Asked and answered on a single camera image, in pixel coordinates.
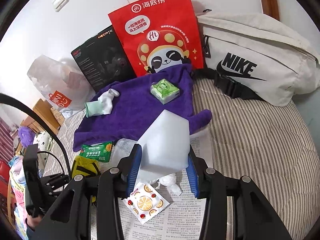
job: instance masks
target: speech bubble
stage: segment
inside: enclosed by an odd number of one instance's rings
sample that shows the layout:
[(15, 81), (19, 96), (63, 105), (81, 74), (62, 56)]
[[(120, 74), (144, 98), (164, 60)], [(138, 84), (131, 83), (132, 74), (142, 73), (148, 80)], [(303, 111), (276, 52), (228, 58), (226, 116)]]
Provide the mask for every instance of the speech bubble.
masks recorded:
[(135, 18), (127, 21), (125, 24), (125, 30), (131, 35), (136, 35), (138, 33), (144, 33), (146, 29), (150, 26), (150, 19), (145, 15), (138, 15)]

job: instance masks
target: black box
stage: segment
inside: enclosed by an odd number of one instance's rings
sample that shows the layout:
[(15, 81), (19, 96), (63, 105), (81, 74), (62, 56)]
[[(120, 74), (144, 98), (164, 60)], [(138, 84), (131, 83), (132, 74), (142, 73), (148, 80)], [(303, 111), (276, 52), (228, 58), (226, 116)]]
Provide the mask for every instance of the black box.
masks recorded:
[(137, 77), (112, 25), (88, 39), (71, 55), (96, 92), (114, 81)]

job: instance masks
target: light switch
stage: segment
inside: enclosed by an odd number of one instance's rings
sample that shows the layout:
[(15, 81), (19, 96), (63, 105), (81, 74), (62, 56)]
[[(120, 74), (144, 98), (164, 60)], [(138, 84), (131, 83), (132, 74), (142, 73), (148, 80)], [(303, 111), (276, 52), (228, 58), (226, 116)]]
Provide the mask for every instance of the light switch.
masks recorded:
[(52, 2), (54, 10), (55, 10), (56, 12), (60, 11), (61, 8), (62, 8), (63, 6), (65, 6), (65, 4), (66, 4), (68, 1), (69, 1), (69, 0), (54, 0), (54, 1)]

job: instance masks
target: mint green sock cuff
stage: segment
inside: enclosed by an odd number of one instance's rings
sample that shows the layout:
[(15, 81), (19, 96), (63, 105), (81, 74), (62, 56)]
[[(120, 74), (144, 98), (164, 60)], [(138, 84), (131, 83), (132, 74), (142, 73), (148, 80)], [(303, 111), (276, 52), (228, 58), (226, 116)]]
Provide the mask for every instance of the mint green sock cuff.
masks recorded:
[(103, 114), (103, 107), (99, 101), (87, 102), (84, 105), (86, 117)]

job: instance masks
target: tissue packet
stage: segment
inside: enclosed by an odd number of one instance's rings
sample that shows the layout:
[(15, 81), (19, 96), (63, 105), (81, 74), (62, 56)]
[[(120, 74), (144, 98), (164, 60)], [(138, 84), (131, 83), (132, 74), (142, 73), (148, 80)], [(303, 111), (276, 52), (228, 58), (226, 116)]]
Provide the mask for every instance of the tissue packet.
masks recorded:
[(107, 163), (110, 160), (112, 145), (112, 141), (95, 145), (83, 144), (79, 155), (85, 158)]
[(170, 205), (150, 184), (142, 182), (137, 183), (130, 196), (122, 201), (141, 224), (146, 223)]
[(179, 88), (172, 85), (166, 79), (160, 80), (158, 83), (154, 83), (150, 88), (151, 94), (153, 94), (164, 105), (180, 95)]

